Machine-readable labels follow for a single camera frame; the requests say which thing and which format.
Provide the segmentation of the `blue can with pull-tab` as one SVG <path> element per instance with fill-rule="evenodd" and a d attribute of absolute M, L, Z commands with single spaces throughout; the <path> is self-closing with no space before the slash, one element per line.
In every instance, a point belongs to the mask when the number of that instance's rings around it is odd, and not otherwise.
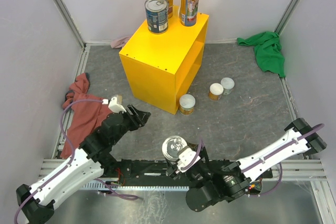
<path fill-rule="evenodd" d="M 187 147 L 187 142 L 180 136 L 170 136 L 162 144 L 162 153 L 164 157 L 169 161 L 178 160 L 178 153 Z"/>

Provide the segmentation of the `short orange can white lid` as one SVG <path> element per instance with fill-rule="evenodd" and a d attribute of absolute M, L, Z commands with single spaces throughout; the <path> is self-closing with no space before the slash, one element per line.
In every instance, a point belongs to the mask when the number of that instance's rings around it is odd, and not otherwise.
<path fill-rule="evenodd" d="M 209 87 L 208 97 L 213 101 L 218 101 L 224 92 L 224 88 L 220 83 L 213 83 Z"/>

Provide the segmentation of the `short green can clear lid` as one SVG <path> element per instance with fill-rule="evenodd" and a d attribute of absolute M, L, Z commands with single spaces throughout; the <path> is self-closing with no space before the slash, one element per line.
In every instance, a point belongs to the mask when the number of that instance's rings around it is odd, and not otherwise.
<path fill-rule="evenodd" d="M 223 95 L 229 95 L 235 86 L 235 82 L 232 78 L 224 77 L 221 80 L 221 85 L 224 89 Z"/>

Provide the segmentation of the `blue can metal pull-tab lid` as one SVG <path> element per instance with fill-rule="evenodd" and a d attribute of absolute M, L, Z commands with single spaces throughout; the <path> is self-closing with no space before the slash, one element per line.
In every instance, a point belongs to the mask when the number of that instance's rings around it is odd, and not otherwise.
<path fill-rule="evenodd" d="M 168 9 L 166 0 L 146 0 L 146 20 L 148 29 L 154 34 L 162 34 L 168 29 Z"/>

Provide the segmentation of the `tall mixed-vegetable label can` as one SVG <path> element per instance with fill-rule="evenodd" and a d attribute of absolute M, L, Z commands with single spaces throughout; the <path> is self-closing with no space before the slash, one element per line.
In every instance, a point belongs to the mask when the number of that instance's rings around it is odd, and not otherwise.
<path fill-rule="evenodd" d="M 182 25 L 194 26 L 197 21 L 199 0 L 181 0 L 179 18 Z"/>

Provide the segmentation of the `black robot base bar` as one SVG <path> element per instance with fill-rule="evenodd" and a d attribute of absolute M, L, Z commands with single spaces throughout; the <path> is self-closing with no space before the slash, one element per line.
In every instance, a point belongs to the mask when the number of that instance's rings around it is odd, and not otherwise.
<path fill-rule="evenodd" d="M 210 162 L 215 166 L 215 174 L 221 171 L 230 171 L 232 175 L 238 174 L 238 169 L 232 166 L 233 161 L 217 159 Z M 123 159 L 116 162 L 102 177 L 107 179 L 109 184 L 116 183 L 121 186 L 196 186 L 183 185 L 181 177 L 172 179 L 166 175 L 166 170 L 166 161 Z"/>

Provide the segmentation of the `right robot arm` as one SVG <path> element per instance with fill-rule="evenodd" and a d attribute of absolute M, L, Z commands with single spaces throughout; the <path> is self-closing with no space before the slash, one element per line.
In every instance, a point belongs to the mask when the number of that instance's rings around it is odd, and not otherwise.
<path fill-rule="evenodd" d="M 310 126 L 303 118 L 291 122 L 284 135 L 262 150 L 236 161 L 225 159 L 219 165 L 209 160 L 205 145 L 187 142 L 180 136 L 170 136 L 162 144 L 167 161 L 166 174 L 172 179 L 189 180 L 186 203 L 200 212 L 221 201 L 232 202 L 243 196 L 265 171 L 283 160 L 297 155 L 312 155 L 326 148 L 317 134 L 324 125 Z"/>

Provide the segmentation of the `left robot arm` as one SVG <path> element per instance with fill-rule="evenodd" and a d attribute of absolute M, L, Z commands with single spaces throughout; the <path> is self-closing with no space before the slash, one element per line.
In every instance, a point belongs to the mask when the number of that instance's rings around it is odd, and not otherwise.
<path fill-rule="evenodd" d="M 61 165 L 40 181 L 16 190 L 18 213 L 24 223 L 46 223 L 55 210 L 86 183 L 101 176 L 110 177 L 117 161 L 110 152 L 129 131 L 144 127 L 151 113 L 128 105 L 127 109 L 111 113 L 89 134 Z"/>

